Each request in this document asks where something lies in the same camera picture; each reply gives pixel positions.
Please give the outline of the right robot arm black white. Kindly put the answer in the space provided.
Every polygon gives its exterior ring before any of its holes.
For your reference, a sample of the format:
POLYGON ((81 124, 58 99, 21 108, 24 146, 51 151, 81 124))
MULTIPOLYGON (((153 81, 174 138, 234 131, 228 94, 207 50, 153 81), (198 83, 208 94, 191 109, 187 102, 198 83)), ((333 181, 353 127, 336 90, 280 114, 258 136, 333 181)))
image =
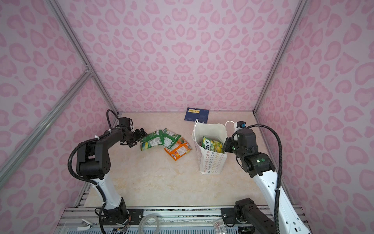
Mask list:
POLYGON ((275 167, 270 157, 258 149, 252 126, 238 127, 224 144, 234 153, 242 169, 260 188, 272 218, 266 216, 251 199, 239 200, 234 206, 234 220, 249 223, 260 234, 308 234, 310 230, 296 213, 281 186, 282 166, 275 167))

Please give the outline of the white paper bag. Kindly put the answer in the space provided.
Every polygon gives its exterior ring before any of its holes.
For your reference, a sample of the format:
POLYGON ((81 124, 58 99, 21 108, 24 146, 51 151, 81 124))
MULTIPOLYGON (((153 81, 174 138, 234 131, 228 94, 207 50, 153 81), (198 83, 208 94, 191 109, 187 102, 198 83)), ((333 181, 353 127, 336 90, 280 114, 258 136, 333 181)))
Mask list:
POLYGON ((192 140, 197 153, 200 173, 218 175, 228 157, 224 143, 228 137, 225 124, 206 124, 197 119, 194 123, 192 140))

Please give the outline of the green snack packet back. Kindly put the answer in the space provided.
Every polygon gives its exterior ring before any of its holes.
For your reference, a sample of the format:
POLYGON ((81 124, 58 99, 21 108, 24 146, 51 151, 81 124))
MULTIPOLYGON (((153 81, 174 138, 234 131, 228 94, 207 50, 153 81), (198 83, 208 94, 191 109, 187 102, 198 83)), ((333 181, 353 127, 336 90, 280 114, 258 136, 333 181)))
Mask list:
POLYGON ((165 128, 164 130, 156 130, 141 139, 141 151, 154 148, 156 146, 164 146, 171 149, 176 142, 181 138, 181 135, 165 128))

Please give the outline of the yellow green Fox's candy bag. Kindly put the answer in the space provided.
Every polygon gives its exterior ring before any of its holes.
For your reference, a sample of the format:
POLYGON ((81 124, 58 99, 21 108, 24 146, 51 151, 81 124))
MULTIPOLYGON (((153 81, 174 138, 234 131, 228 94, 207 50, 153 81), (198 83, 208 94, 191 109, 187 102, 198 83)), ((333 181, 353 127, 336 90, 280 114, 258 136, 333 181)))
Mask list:
POLYGON ((203 147, 207 151, 212 151, 216 153, 223 154, 224 153, 224 146, 220 141, 216 141, 207 137, 202 138, 202 142, 200 146, 203 147))

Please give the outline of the orange snack packet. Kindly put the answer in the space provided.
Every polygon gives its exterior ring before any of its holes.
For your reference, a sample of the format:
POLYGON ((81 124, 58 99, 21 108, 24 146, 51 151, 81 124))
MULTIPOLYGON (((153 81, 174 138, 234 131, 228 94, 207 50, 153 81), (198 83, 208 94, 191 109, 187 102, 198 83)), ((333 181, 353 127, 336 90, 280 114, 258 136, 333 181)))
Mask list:
POLYGON ((170 149, 165 147, 164 150, 169 156, 177 161, 182 156, 188 154, 192 150, 192 147, 183 137, 181 137, 170 149))

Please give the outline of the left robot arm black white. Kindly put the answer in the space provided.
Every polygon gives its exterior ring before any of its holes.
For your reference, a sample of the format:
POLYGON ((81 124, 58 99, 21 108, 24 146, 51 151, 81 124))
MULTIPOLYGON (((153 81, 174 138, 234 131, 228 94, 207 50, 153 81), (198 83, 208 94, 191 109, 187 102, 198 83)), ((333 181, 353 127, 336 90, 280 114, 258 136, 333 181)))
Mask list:
POLYGON ((119 118, 116 127, 110 127, 104 134, 79 143, 71 152, 67 163, 69 173, 91 184, 102 198, 102 205, 96 210, 100 226, 130 223, 124 199, 116 191, 110 177, 109 149, 117 143, 132 148, 146 135, 143 128, 133 128, 132 119, 119 118))

